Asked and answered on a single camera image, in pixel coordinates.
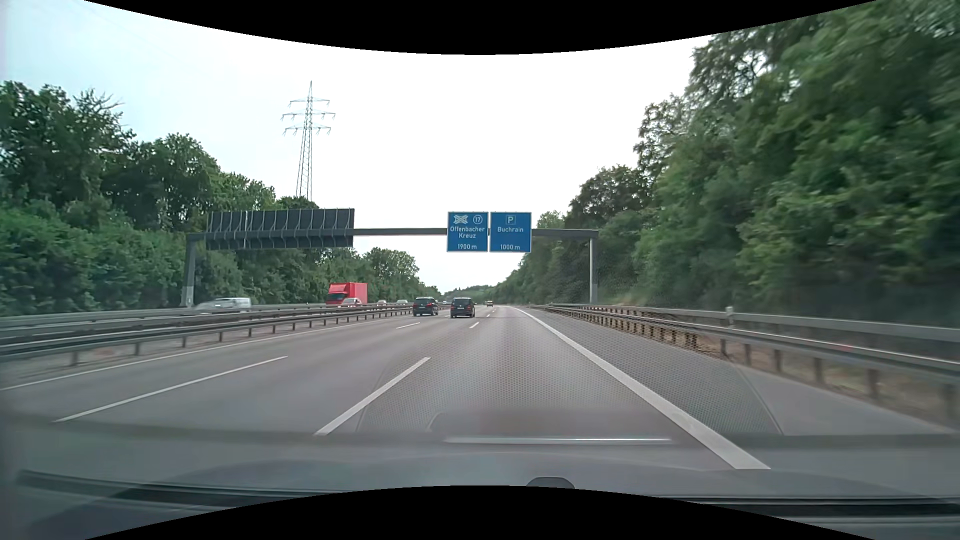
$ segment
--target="windshield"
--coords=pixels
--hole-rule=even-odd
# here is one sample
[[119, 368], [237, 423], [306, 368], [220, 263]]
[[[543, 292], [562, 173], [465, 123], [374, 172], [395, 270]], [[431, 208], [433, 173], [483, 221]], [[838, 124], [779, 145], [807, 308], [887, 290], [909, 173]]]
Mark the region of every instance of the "windshield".
[[9, 4], [6, 477], [960, 497], [956, 0], [476, 56]]

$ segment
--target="guardrail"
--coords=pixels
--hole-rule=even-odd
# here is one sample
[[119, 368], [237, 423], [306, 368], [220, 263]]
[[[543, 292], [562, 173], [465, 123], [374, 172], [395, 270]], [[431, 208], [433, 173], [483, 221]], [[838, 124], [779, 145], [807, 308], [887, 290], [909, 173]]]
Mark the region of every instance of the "guardrail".
[[[375, 304], [364, 304], [364, 306], [375, 306]], [[399, 304], [388, 304], [388, 306], [402, 306]], [[326, 304], [267, 304], [260, 306], [245, 307], [246, 311], [278, 311], [290, 309], [318, 309], [327, 306]], [[223, 309], [222, 312], [239, 311], [240, 308]], [[0, 329], [9, 328], [27, 328], [35, 326], [55, 326], [69, 323], [98, 322], [109, 320], [126, 319], [149, 319], [156, 317], [169, 317], [175, 315], [197, 315], [202, 312], [197, 307], [170, 307], [160, 309], [117, 309], [113, 311], [78, 311], [75, 313], [49, 313], [43, 315], [17, 315], [14, 317], [0, 317]]]
[[[716, 353], [730, 359], [728, 342], [743, 346], [744, 363], [751, 365], [754, 347], [773, 352], [774, 371], [783, 373], [783, 354], [789, 353], [813, 359], [814, 383], [825, 385], [824, 360], [855, 366], [866, 371], [868, 397], [878, 400], [880, 393], [880, 373], [897, 372], [922, 380], [933, 381], [940, 385], [944, 413], [950, 420], [957, 419], [956, 385], [960, 383], [960, 361], [937, 356], [926, 356], [904, 351], [893, 351], [832, 340], [801, 337], [779, 332], [746, 330], [739, 328], [743, 322], [761, 323], [783, 327], [786, 325], [806, 329], [825, 329], [845, 332], [871, 333], [882, 336], [895, 336], [925, 341], [957, 343], [960, 330], [873, 323], [865, 321], [843, 321], [836, 319], [817, 319], [812, 317], [785, 317], [779, 315], [761, 315], [754, 313], [733, 313], [731, 311], [695, 311], [689, 309], [661, 309], [651, 307], [592, 306], [551, 304], [531, 307], [552, 311], [590, 323], [630, 333], [678, 347], [711, 352], [705, 350], [701, 341], [712, 338], [719, 343]], [[702, 324], [677, 320], [676, 317], [697, 317], [721, 319], [729, 326]]]
[[326, 326], [327, 321], [340, 324], [341, 319], [349, 321], [351, 317], [359, 321], [360, 317], [369, 319], [408, 314], [413, 307], [413, 304], [272, 306], [250, 309], [248, 312], [210, 315], [198, 315], [196, 309], [190, 309], [181, 310], [185, 312], [180, 316], [164, 313], [164, 316], [143, 319], [108, 319], [82, 323], [74, 321], [59, 326], [17, 327], [17, 330], [22, 332], [8, 335], [6, 342], [0, 344], [0, 358], [17, 360], [70, 353], [70, 364], [76, 365], [79, 362], [79, 352], [90, 349], [133, 344], [133, 353], [136, 356], [141, 352], [140, 346], [151, 341], [180, 338], [181, 346], [186, 347], [187, 338], [190, 336], [218, 333], [219, 341], [223, 341], [224, 332], [227, 331], [247, 330], [247, 336], [250, 337], [256, 328], [272, 327], [276, 333], [278, 326], [290, 325], [292, 330], [296, 330], [298, 324], [304, 324], [313, 328], [315, 322]]

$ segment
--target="blue highway sign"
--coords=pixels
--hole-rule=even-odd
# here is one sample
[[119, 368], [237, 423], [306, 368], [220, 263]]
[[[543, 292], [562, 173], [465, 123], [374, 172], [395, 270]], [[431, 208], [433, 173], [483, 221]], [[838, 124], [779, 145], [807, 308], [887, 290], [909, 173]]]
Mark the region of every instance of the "blue highway sign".
[[491, 212], [490, 251], [530, 253], [533, 245], [531, 212]]
[[448, 212], [446, 215], [446, 250], [448, 252], [486, 252], [490, 234], [487, 212]]

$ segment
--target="white dashed line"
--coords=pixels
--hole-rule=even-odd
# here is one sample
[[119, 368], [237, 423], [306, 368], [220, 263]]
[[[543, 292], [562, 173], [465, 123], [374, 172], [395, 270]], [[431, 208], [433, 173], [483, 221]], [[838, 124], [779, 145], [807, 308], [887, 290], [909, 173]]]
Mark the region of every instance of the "white dashed line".
[[530, 313], [527, 313], [523, 309], [519, 309], [517, 307], [514, 307], [514, 309], [537, 321], [544, 328], [553, 332], [554, 335], [562, 339], [567, 345], [573, 347], [578, 353], [586, 356], [590, 361], [599, 366], [600, 369], [609, 373], [614, 379], [617, 379], [621, 384], [637, 394], [643, 401], [652, 405], [663, 416], [666, 416], [672, 420], [673, 423], [679, 426], [681, 430], [684, 430], [692, 435], [693, 438], [700, 441], [701, 444], [710, 449], [710, 451], [714, 454], [717, 454], [718, 457], [729, 463], [734, 469], [770, 469], [769, 466], [748, 454], [742, 448], [733, 444], [733, 442], [728, 440], [720, 433], [717, 433], [703, 422], [693, 418], [678, 406], [668, 402], [663, 398], [663, 396], [657, 392], [654, 392], [650, 388], [647, 388], [626, 373], [623, 373], [605, 359], [587, 350], [587, 348], [583, 345], [563, 335], [550, 325], [544, 323]]
[[371, 395], [369, 395], [369, 396], [367, 396], [366, 398], [360, 400], [360, 402], [359, 402], [357, 405], [354, 405], [354, 406], [352, 406], [351, 408], [347, 409], [346, 411], [344, 411], [343, 414], [341, 414], [340, 416], [334, 418], [329, 424], [327, 424], [326, 426], [323, 426], [322, 428], [320, 428], [319, 430], [317, 430], [317, 432], [314, 433], [314, 435], [326, 435], [326, 434], [330, 433], [331, 431], [336, 430], [337, 428], [340, 427], [341, 424], [343, 424], [344, 422], [346, 422], [347, 420], [349, 420], [350, 417], [352, 417], [354, 414], [360, 412], [360, 409], [362, 409], [363, 407], [369, 405], [373, 400], [379, 398], [381, 395], [383, 395], [384, 392], [386, 392], [387, 390], [391, 389], [395, 384], [397, 384], [398, 382], [400, 382], [401, 380], [403, 380], [404, 377], [406, 377], [406, 376], [410, 375], [411, 373], [413, 373], [415, 369], [417, 369], [417, 368], [419, 368], [420, 366], [422, 366], [423, 363], [424, 363], [425, 361], [429, 360], [429, 359], [430, 359], [430, 356], [425, 356], [425, 357], [421, 358], [420, 361], [418, 361], [416, 364], [414, 364], [414, 365], [408, 367], [407, 369], [405, 369], [405, 370], [403, 371], [403, 373], [401, 373], [401, 374], [397, 375], [396, 377], [394, 377], [390, 382], [387, 382], [387, 383], [384, 384], [383, 386], [380, 386], [379, 388], [377, 388], [376, 390], [374, 390]]
[[128, 404], [130, 402], [135, 402], [137, 400], [142, 400], [143, 398], [149, 398], [155, 396], [156, 394], [162, 394], [163, 392], [169, 392], [170, 390], [176, 390], [177, 388], [183, 388], [184, 386], [189, 386], [190, 384], [196, 384], [197, 382], [202, 382], [204, 380], [210, 380], [215, 377], [221, 377], [229, 373], [235, 373], [244, 369], [256, 367], [270, 362], [276, 362], [277, 360], [283, 360], [287, 356], [278, 356], [276, 358], [271, 358], [269, 360], [263, 360], [262, 362], [256, 362], [255, 364], [246, 365], [243, 367], [238, 367], [234, 369], [227, 370], [223, 373], [217, 373], [214, 375], [207, 375], [206, 377], [201, 377], [199, 379], [188, 380], [187, 382], [181, 382], [180, 384], [174, 384], [173, 386], [167, 386], [166, 388], [161, 388], [159, 390], [154, 390], [153, 392], [147, 392], [146, 394], [140, 394], [139, 396], [134, 396], [126, 400], [112, 403], [110, 405], [98, 406], [97, 408], [91, 408], [90, 410], [85, 410], [84, 412], [78, 412], [77, 414], [71, 414], [70, 416], [65, 416], [59, 420], [54, 420], [54, 422], [66, 422], [67, 420], [73, 420], [74, 418], [80, 418], [81, 416], [86, 416], [87, 414], [93, 414], [94, 412], [100, 412], [101, 410], [107, 410], [108, 408], [114, 408], [116, 406]]

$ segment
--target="car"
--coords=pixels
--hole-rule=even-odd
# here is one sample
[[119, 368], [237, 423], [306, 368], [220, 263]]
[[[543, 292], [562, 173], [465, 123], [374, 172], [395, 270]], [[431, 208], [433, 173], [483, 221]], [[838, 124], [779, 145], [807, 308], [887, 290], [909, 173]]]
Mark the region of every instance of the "car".
[[194, 306], [201, 315], [209, 315], [216, 312], [241, 312], [247, 313], [252, 307], [249, 298], [217, 298], [209, 302], [203, 302]]
[[437, 304], [436, 298], [430, 298], [429, 296], [423, 296], [414, 300], [414, 316], [419, 317], [421, 315], [434, 315], [440, 314], [440, 305]]
[[450, 305], [450, 318], [456, 317], [476, 317], [476, 304], [472, 298], [454, 298]]

